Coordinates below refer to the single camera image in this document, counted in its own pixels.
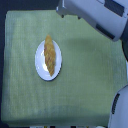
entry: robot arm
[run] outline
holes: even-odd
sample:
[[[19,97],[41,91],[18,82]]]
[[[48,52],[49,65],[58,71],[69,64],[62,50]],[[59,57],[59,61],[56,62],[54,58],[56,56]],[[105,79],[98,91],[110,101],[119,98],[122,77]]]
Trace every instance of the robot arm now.
[[[128,59],[128,0],[60,0],[59,15],[77,15],[113,41],[121,39]]]

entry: green cloth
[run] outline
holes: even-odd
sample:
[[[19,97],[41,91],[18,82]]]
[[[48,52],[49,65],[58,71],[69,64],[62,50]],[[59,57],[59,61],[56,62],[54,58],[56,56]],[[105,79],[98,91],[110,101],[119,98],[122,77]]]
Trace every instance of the green cloth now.
[[[2,121],[107,126],[114,95],[127,84],[120,41],[55,11],[9,11],[5,25]],[[37,47],[47,34],[62,52],[61,71],[51,82],[35,68]]]

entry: fried food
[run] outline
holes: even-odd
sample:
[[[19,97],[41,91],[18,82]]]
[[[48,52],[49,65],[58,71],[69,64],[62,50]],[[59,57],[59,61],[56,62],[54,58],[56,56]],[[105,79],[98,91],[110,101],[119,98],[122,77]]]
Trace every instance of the fried food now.
[[[50,35],[47,35],[45,39],[44,56],[45,56],[45,64],[50,73],[50,76],[52,76],[55,70],[56,52]]]

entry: white plate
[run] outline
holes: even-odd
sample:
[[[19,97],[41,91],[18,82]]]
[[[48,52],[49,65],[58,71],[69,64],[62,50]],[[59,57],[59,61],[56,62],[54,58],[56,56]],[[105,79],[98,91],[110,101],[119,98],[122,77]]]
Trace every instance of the white plate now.
[[[60,68],[61,68],[61,63],[62,63],[62,56],[61,56],[61,51],[59,46],[55,41],[53,41],[53,45],[56,51],[56,63],[55,63],[55,71],[52,76],[50,76],[47,66],[45,64],[45,57],[44,57],[44,43],[41,42],[41,44],[38,46],[36,54],[35,54],[35,66],[36,66],[36,71],[38,75],[44,79],[44,80],[53,80],[59,73]]]

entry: plate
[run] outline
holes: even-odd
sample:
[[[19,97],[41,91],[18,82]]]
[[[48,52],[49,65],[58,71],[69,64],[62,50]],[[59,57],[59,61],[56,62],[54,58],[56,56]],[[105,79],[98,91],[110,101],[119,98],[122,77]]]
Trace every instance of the plate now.
[[[53,40],[53,45],[56,52],[56,63],[55,63],[55,70],[54,74],[50,76],[47,66],[45,64],[45,56],[44,56],[44,44],[45,40],[41,42],[41,44],[38,46],[36,54],[35,54],[35,67],[38,75],[47,81],[53,80],[59,73],[61,69],[61,63],[62,63],[62,56],[61,51],[57,43]]]

